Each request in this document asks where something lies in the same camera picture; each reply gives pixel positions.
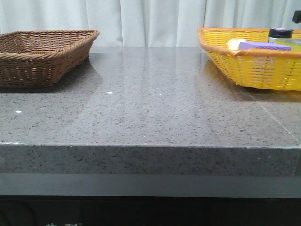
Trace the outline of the black gripper part at edge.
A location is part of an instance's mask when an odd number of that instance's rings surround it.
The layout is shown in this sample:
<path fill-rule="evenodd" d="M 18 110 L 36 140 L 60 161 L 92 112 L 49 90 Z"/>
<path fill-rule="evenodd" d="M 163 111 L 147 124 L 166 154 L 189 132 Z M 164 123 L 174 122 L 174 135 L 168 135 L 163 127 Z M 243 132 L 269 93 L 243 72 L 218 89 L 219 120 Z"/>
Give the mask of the black gripper part at edge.
<path fill-rule="evenodd" d="M 294 12 L 294 15 L 292 17 L 292 21 L 293 22 L 301 22 L 301 11 L 300 10 L 296 10 Z"/>

